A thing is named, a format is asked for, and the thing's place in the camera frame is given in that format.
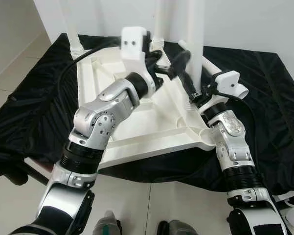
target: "white pipe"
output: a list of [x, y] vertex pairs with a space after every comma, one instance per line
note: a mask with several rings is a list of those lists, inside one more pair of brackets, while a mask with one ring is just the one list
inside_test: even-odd
[[59, 4], [63, 14], [63, 20], [68, 35], [71, 54], [74, 56], [81, 55], [84, 53], [84, 49], [78, 38], [75, 24], [69, 9], [68, 0], [59, 0]]
[[217, 66], [215, 66], [211, 61], [202, 56], [202, 66], [208, 71], [209, 74], [214, 75], [216, 73], [222, 72]]
[[188, 0], [187, 46], [191, 59], [187, 72], [201, 93], [202, 54], [204, 45], [204, 0]]
[[152, 38], [153, 49], [164, 47], [164, 32], [167, 22], [167, 7], [169, 0], [156, 0], [155, 30]]

